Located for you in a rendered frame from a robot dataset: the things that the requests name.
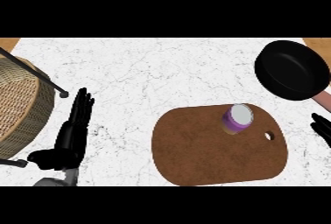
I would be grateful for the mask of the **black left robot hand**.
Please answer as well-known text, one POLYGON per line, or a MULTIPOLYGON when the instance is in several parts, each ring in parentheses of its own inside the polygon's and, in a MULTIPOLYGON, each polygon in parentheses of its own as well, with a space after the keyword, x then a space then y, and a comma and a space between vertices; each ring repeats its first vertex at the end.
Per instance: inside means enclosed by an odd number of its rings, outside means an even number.
POLYGON ((93 104, 95 99, 83 87, 77 91, 70 117, 58 132, 55 148, 37 150, 27 157, 42 170, 62 171, 80 167, 86 155, 93 104))

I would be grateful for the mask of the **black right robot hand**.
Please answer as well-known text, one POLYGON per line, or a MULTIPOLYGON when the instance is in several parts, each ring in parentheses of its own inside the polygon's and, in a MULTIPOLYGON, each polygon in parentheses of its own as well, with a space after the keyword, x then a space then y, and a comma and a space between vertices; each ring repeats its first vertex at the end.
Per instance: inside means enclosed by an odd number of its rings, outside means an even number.
POLYGON ((331 122, 317 113, 312 114, 312 118, 314 122, 311 123, 311 127, 331 147, 331 122))

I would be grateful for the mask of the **purple can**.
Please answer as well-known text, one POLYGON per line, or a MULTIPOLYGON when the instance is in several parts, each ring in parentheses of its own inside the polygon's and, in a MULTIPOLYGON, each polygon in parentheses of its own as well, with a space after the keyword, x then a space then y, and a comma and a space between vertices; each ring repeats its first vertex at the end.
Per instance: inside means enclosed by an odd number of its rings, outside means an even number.
POLYGON ((246 104, 234 104, 222 116, 222 127, 228 134, 244 131, 255 121, 255 112, 246 104))

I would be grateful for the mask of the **brown wooden cutting board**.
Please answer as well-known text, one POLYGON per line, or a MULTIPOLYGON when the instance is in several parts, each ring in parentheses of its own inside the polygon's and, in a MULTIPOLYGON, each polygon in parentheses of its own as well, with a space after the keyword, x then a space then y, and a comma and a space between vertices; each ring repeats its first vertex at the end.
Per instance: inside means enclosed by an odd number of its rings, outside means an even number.
POLYGON ((175 108, 157 121, 151 139, 154 164, 178 186, 271 179, 286 168, 287 144, 275 119, 253 105, 253 124, 231 135, 222 127, 229 107, 175 108))

